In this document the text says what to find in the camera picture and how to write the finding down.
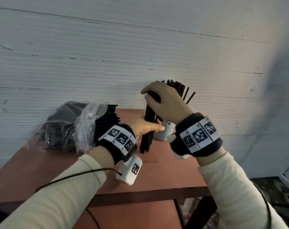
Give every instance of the cream sleeve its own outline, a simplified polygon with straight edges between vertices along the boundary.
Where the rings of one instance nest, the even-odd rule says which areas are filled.
[[[264,200],[242,168],[227,152],[215,162],[198,168],[218,207],[227,229],[265,229]],[[288,228],[270,205],[272,228]]]
[[[85,154],[54,180],[100,168],[94,158]],[[105,173],[98,171],[51,184],[17,208],[0,229],[70,229],[105,180]]]

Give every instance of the tabletop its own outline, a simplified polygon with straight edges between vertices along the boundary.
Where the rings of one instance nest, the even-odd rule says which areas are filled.
[[[116,109],[121,123],[138,114],[140,109]],[[199,174],[196,159],[177,160],[167,141],[153,139],[150,151],[136,154],[143,164],[132,186],[116,180],[110,172],[89,206],[118,205],[208,196],[210,192]],[[0,170],[0,206],[19,206],[40,186],[50,182],[78,158],[75,151],[39,152],[21,148]]]

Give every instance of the hand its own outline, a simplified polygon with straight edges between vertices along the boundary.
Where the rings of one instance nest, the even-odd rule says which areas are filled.
[[[138,137],[150,131],[157,132],[157,131],[165,130],[165,127],[161,125],[159,120],[157,124],[147,122],[144,120],[144,115],[136,116],[127,125],[129,125],[131,129],[133,130],[136,139],[138,139]]]
[[[152,96],[148,94],[144,96],[147,104],[162,119],[173,122],[177,125],[183,119],[193,114],[193,111],[183,101],[175,88],[160,81],[155,81],[142,89],[141,94],[145,94],[149,91],[156,92],[161,98],[159,104]]]

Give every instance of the wrist strap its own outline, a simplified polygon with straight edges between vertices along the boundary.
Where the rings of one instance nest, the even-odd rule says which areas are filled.
[[[136,138],[131,129],[126,124],[114,125],[103,136],[98,139],[97,146],[105,147],[114,159],[114,163],[120,160],[127,162],[136,150]]]
[[[184,119],[177,125],[176,130],[176,139],[170,145],[178,155],[206,157],[216,152],[223,144],[212,122],[201,113]]]

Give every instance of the white wall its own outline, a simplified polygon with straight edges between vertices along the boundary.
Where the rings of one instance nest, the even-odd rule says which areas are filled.
[[[143,108],[145,84],[173,79],[249,176],[278,174],[266,84],[288,35],[289,0],[0,0],[0,167],[61,103]]]

